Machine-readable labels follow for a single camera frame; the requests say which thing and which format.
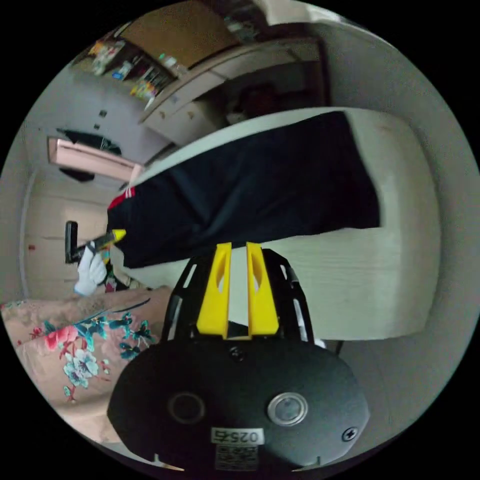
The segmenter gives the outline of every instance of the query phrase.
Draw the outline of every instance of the clothes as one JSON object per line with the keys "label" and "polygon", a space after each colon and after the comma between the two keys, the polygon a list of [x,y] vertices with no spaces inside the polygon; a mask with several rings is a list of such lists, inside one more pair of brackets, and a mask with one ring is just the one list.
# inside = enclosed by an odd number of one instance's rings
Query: clothes
{"label": "clothes", "polygon": [[151,290],[147,285],[130,278],[126,273],[112,265],[111,261],[106,264],[107,276],[105,280],[105,292],[121,292],[128,289]]}
{"label": "clothes", "polygon": [[102,135],[83,131],[65,130],[63,128],[57,128],[57,131],[65,135],[74,144],[79,143],[94,149],[105,150],[111,154],[122,155],[120,147]]}
{"label": "clothes", "polygon": [[203,255],[216,244],[263,243],[380,226],[375,188],[343,112],[218,146],[128,188],[108,209],[124,266]]}

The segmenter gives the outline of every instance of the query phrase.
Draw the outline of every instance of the drawer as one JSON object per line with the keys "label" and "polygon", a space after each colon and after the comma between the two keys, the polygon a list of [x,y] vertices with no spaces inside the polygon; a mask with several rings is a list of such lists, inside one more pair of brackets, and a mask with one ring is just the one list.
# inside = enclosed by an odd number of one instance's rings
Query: drawer
{"label": "drawer", "polygon": [[172,93],[172,95],[158,106],[150,117],[156,115],[166,118],[175,112],[178,112],[178,110],[183,108],[186,104],[189,104],[201,95],[218,87],[224,81],[225,79],[221,76],[206,71],[180,87],[175,93]]}
{"label": "drawer", "polygon": [[294,61],[295,58],[288,53],[286,47],[274,45],[270,48],[261,48],[227,60],[212,68],[211,71],[227,79],[234,79],[240,75],[267,69],[275,65],[292,63]]}
{"label": "drawer", "polygon": [[207,101],[190,102],[169,117],[156,116],[154,124],[150,121],[152,117],[145,124],[182,147],[228,125],[222,112]]}

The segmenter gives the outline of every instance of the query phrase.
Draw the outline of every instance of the cardboard box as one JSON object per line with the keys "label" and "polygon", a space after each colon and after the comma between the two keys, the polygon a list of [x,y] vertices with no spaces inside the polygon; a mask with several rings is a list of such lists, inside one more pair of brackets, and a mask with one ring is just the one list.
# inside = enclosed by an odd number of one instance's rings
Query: cardboard box
{"label": "cardboard box", "polygon": [[223,18],[197,0],[153,10],[133,21],[121,37],[155,60],[166,54],[187,68],[239,45]]}

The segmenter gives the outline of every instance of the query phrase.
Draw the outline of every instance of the white glove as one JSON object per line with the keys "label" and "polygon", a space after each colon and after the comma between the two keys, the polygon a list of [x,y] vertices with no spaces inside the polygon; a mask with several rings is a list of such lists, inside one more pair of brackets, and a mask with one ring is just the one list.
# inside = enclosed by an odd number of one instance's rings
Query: white glove
{"label": "white glove", "polygon": [[88,297],[105,280],[107,268],[100,253],[94,254],[88,247],[85,248],[80,263],[78,264],[78,282],[75,284],[76,294]]}

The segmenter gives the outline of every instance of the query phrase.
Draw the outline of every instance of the screw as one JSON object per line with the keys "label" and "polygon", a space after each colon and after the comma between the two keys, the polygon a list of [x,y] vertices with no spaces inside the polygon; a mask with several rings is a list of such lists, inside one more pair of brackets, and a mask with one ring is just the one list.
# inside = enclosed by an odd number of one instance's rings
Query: screw
{"label": "screw", "polygon": [[237,346],[233,346],[228,352],[235,362],[241,362],[245,357],[245,354]]}
{"label": "screw", "polygon": [[357,436],[358,433],[359,433],[359,429],[352,426],[342,433],[341,439],[344,442],[350,442]]}

